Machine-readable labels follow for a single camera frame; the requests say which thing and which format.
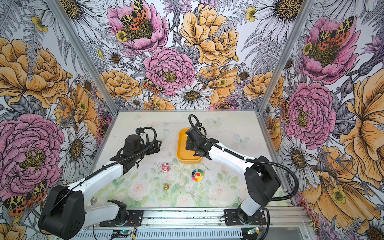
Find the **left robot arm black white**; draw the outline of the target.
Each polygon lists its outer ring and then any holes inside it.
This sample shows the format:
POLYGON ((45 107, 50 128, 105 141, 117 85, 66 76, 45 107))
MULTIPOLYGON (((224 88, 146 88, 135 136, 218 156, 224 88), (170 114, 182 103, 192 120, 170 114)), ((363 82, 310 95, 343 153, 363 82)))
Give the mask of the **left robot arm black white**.
POLYGON ((63 240, 73 238, 82 228, 106 222, 124 225, 128 220, 127 205, 109 200, 99 206, 86 206, 94 194, 110 182, 128 173, 147 155, 160 152, 162 142, 143 140, 140 134, 129 135, 124 147, 94 173, 70 184, 56 186, 47 195, 38 227, 44 234, 63 240))

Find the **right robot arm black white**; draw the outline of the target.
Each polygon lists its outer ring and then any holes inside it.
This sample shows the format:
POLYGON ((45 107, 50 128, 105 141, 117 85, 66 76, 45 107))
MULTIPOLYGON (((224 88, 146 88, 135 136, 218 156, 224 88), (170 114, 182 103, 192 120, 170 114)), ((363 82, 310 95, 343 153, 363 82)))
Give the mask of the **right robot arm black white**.
POLYGON ((192 128, 186 130, 186 136, 187 150, 244 175, 248 195, 238 207, 236 219, 244 225, 249 225, 255 213, 271 202, 281 186, 281 180, 272 166, 273 163, 264 156, 256 159, 235 152, 213 138, 207 139, 192 128))

